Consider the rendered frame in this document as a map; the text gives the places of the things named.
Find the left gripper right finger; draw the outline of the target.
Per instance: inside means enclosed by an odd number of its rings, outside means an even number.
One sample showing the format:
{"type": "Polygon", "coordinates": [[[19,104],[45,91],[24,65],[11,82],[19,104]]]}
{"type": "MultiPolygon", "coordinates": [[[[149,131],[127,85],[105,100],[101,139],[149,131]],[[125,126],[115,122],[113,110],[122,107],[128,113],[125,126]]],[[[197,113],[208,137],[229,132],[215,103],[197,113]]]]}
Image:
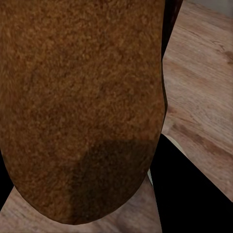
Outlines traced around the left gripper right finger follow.
{"type": "Polygon", "coordinates": [[[233,203],[164,134],[150,172],[163,233],[233,233],[233,203]]]}

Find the sandal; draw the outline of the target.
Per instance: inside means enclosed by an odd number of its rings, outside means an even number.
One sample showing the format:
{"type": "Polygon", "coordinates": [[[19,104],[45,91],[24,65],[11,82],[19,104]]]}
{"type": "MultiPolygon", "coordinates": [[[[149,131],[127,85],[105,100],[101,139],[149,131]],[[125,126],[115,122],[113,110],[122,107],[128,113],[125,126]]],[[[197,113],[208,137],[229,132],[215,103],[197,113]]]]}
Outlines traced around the sandal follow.
{"type": "Polygon", "coordinates": [[[0,150],[20,195],[81,225],[131,199],[167,113],[183,0],[0,0],[0,150]]]}

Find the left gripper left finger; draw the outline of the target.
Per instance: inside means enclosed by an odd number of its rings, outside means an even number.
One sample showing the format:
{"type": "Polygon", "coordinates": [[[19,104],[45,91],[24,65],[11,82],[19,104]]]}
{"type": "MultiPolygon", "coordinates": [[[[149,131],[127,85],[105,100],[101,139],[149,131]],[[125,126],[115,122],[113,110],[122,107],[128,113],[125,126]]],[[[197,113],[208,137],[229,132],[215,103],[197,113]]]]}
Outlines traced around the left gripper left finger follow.
{"type": "Polygon", "coordinates": [[[0,211],[9,197],[13,187],[14,184],[10,179],[0,150],[0,211]]]}

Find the gym shoe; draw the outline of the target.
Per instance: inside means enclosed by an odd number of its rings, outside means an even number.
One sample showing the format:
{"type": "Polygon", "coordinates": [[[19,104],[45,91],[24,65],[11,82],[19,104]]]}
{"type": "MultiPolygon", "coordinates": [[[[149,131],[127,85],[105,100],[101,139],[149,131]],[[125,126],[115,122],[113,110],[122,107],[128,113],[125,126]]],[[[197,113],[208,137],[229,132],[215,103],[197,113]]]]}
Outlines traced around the gym shoe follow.
{"type": "MultiPolygon", "coordinates": [[[[186,154],[185,154],[185,152],[183,151],[183,149],[180,147],[180,145],[173,139],[173,138],[171,138],[170,136],[168,136],[168,135],[165,135],[185,156],[186,156],[186,154]]],[[[151,184],[151,186],[153,187],[153,182],[152,182],[152,178],[151,178],[151,172],[150,172],[150,169],[149,169],[149,171],[148,171],[148,173],[147,173],[147,175],[149,176],[149,180],[150,180],[150,184],[151,184]]]]}

